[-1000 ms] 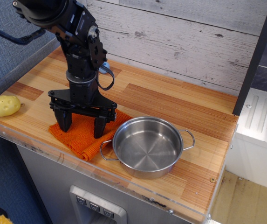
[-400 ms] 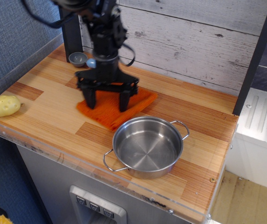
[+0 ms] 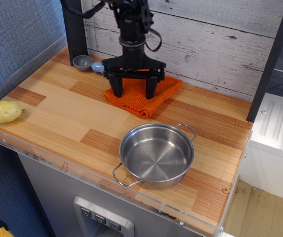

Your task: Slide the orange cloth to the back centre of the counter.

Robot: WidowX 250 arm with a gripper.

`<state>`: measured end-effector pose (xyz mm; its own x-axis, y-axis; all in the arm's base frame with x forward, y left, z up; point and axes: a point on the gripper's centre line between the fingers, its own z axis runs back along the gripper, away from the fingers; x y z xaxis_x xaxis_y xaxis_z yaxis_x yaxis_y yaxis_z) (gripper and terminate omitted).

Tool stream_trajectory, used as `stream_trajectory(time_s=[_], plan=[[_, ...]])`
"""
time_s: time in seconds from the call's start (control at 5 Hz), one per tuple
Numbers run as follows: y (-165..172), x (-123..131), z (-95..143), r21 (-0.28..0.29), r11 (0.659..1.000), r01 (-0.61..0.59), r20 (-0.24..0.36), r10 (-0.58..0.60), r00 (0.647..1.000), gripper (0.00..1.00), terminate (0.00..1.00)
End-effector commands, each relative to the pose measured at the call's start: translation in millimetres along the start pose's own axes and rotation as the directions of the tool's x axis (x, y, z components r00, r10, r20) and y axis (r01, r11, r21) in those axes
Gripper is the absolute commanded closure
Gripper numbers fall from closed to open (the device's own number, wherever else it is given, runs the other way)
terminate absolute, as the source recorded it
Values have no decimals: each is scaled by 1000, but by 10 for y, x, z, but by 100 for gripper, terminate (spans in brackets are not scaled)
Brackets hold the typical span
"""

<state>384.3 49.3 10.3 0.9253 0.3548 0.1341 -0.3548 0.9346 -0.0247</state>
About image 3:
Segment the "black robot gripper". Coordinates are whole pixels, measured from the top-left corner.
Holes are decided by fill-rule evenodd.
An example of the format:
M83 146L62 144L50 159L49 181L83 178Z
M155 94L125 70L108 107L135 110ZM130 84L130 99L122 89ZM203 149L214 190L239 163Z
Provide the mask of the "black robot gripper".
M122 55L104 59L103 74L108 78L114 95L121 98L123 92L122 78L146 79L146 98L152 99L157 83L165 78L166 64L149 58L145 53L146 40L119 40Z

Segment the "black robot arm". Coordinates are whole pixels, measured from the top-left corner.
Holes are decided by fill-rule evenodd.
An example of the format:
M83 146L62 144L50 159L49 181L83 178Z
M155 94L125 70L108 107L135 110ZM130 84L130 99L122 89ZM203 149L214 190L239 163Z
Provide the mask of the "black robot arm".
M146 98L154 96L157 83L165 79L166 63L151 59L145 53L146 34L153 30L153 13L146 0L114 0L109 2L120 29L119 42L122 56L105 59L104 76L109 80L115 96L121 97L122 79L144 79L146 81Z

